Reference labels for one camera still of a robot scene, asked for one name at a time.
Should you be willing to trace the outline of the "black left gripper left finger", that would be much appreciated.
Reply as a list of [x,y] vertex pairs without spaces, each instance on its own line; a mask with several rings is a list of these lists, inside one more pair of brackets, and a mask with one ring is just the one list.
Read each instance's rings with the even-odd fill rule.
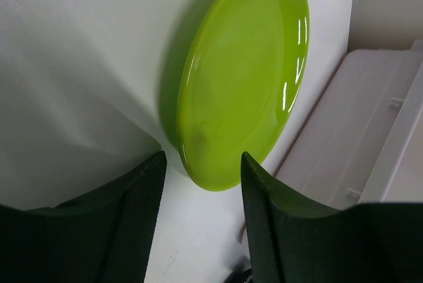
[[167,170],[159,151],[56,207],[1,207],[2,282],[143,282]]

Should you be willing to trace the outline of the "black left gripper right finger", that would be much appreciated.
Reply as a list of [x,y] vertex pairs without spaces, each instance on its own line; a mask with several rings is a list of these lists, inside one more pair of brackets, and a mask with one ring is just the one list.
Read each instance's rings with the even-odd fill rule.
[[367,203],[337,210],[241,157],[255,282],[421,282],[422,205]]

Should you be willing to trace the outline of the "green plastic plate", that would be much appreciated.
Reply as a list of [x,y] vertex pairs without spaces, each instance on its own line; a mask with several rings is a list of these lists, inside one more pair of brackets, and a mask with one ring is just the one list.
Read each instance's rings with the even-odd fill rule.
[[176,132],[195,184],[239,184],[241,155],[263,162],[298,96],[309,48],[307,0],[215,0],[181,77]]

